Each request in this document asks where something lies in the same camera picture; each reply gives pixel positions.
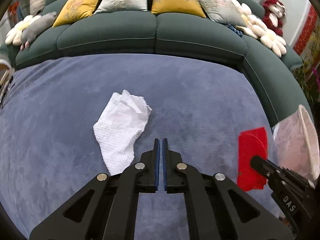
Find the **metal screw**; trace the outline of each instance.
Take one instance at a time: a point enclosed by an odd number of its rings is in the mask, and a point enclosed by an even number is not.
[[[144,163],[136,163],[136,165],[135,165],[135,168],[137,170],[142,170],[142,169],[144,169],[144,167],[145,167]]]
[[[98,179],[99,181],[104,181],[104,180],[107,179],[107,177],[108,177],[107,174],[100,173],[100,174],[98,174],[97,179]]]
[[[178,163],[177,169],[178,170],[185,170],[187,168],[187,165],[185,163]]]
[[[223,173],[217,173],[215,176],[216,180],[222,181],[225,180],[226,176]]]

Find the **white towel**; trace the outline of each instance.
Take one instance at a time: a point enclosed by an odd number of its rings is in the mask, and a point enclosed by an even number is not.
[[[113,93],[93,126],[103,161],[111,175],[119,174],[133,161],[133,144],[144,131],[152,109],[143,97],[127,90]]]

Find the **red stuffed animal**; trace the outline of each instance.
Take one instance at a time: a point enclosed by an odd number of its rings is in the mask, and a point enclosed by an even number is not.
[[[282,37],[283,32],[280,29],[283,26],[282,18],[285,16],[286,9],[279,0],[265,0],[263,5],[266,13],[262,19],[266,26]]]

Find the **gray stuffed animal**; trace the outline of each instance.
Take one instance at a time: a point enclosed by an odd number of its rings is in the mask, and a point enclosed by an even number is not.
[[[39,19],[31,23],[23,32],[21,36],[22,45],[20,50],[29,47],[38,35],[50,28],[58,16],[57,12],[47,13]]]

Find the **white cloth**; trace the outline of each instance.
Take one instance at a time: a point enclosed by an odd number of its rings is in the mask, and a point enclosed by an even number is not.
[[[274,127],[278,163],[311,181],[320,174],[319,143],[316,128],[303,105]]]
[[[111,175],[119,174],[133,161],[133,144],[144,131],[152,109],[143,97],[113,93],[93,126],[103,161]]]

